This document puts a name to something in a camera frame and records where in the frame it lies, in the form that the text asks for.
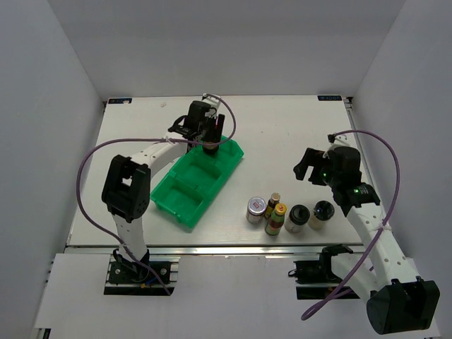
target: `white tabletop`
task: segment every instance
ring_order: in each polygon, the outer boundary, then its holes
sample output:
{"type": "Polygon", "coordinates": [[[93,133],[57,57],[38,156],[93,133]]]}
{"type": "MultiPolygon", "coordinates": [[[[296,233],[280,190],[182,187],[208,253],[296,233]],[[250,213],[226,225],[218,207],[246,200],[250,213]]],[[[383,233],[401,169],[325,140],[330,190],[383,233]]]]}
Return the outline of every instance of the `white tabletop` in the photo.
{"type": "MultiPolygon", "coordinates": [[[[146,244],[150,246],[197,245],[272,245],[272,244],[337,244],[360,243],[352,225],[339,207],[320,231],[305,225],[299,234],[285,229],[278,236],[268,236],[265,222],[250,224],[245,218],[246,205],[253,196],[268,200],[273,192],[281,194],[281,202],[290,209],[303,204],[312,209],[317,201],[333,203],[328,187],[297,181],[292,171],[306,148],[326,150],[327,135],[350,128],[343,102],[319,102],[317,96],[226,96],[234,110],[237,132],[234,140],[244,157],[220,193],[198,221],[187,232],[176,220],[158,210],[151,202],[143,217],[146,244]]],[[[199,97],[134,98],[131,104],[107,105],[97,143],[114,138],[159,138],[173,121],[188,112],[190,103],[199,97]]],[[[229,135],[232,120],[226,115],[224,135],[229,135]]],[[[347,136],[356,146],[353,135],[347,136]]],[[[128,156],[148,147],[146,143],[120,143],[107,146],[94,154],[83,190],[83,202],[89,214],[102,226],[116,232],[112,216],[100,195],[111,159],[118,154],[128,156]]],[[[164,177],[172,164],[156,174],[151,190],[164,177]]],[[[72,246],[116,245],[115,239],[95,229],[76,211],[68,241],[72,246]]]]}

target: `green tray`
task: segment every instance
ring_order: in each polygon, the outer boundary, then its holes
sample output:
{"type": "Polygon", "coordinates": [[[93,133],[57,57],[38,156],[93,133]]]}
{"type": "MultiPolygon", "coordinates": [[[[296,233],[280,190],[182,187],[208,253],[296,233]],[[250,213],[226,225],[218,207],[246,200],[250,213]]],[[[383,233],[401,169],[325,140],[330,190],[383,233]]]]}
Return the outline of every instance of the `green tray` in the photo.
{"type": "Polygon", "coordinates": [[[193,229],[243,157],[229,140],[215,155],[198,146],[182,156],[150,194],[160,210],[193,229]]]}

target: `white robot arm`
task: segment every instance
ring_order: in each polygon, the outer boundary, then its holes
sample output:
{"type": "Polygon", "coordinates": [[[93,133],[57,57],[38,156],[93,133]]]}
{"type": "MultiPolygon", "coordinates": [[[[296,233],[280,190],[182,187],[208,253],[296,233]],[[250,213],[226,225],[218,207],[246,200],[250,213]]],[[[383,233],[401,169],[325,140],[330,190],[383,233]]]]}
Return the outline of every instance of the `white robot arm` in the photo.
{"type": "MultiPolygon", "coordinates": [[[[130,273],[133,281],[146,279],[148,271],[138,265],[124,247],[148,265],[149,251],[143,237],[143,214],[149,205],[150,180],[171,161],[189,152],[195,146],[191,141],[217,143],[221,140],[225,116],[217,114],[219,106],[219,100],[204,95],[201,101],[193,101],[189,113],[178,118],[168,129],[164,137],[168,142],[154,143],[131,157],[117,155],[110,164],[102,201],[107,204],[117,226],[117,234],[124,242],[113,255],[130,273]],[[170,141],[181,136],[188,142],[170,141]]],[[[212,154],[218,147],[203,146],[203,149],[212,154]]]]}
{"type": "MultiPolygon", "coordinates": [[[[374,272],[361,266],[347,284],[366,303],[367,316],[377,333],[428,328],[439,299],[438,287],[434,281],[421,279],[406,260],[391,227],[382,225],[379,197],[371,185],[361,181],[359,151],[350,147],[344,136],[328,136],[328,139],[332,144],[326,152],[306,150],[294,168],[296,178],[303,180],[312,166],[309,181],[331,187],[334,201],[366,248],[383,228],[369,253],[374,272]]],[[[358,260],[359,256],[346,246],[330,246],[323,249],[319,268],[327,277],[344,279],[358,260]]]]}

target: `bottle cap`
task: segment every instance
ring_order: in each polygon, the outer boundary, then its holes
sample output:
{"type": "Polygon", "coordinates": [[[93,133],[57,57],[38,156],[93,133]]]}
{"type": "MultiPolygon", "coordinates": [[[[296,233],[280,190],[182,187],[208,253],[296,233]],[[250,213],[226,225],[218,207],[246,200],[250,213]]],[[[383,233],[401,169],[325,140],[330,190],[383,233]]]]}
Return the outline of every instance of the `bottle cap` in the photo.
{"type": "Polygon", "coordinates": [[[306,224],[310,216],[309,209],[303,205],[295,205],[289,213],[289,218],[296,225],[306,224]]]}
{"type": "Polygon", "coordinates": [[[249,199],[248,201],[248,211],[254,215],[263,214],[266,211],[267,203],[258,196],[249,199]]]}
{"type": "Polygon", "coordinates": [[[278,215],[284,215],[287,212],[287,206],[283,203],[278,203],[275,206],[275,213],[278,215]]]}
{"type": "Polygon", "coordinates": [[[281,195],[279,193],[275,192],[271,195],[270,199],[273,201],[279,201],[279,200],[281,200],[281,195]]]}
{"type": "Polygon", "coordinates": [[[319,201],[314,207],[314,215],[320,221],[330,220],[334,215],[334,206],[328,201],[319,201]]]}

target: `black sticker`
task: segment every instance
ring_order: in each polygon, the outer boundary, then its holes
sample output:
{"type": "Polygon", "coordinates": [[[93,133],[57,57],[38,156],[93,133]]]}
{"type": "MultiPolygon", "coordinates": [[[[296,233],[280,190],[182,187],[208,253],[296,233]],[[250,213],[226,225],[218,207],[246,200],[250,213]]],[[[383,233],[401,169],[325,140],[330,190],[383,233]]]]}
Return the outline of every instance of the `black sticker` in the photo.
{"type": "Polygon", "coordinates": [[[108,99],[109,104],[131,104],[132,98],[131,97],[117,97],[114,99],[108,99]]]}
{"type": "Polygon", "coordinates": [[[317,95],[319,101],[342,101],[340,95],[317,95]]]}

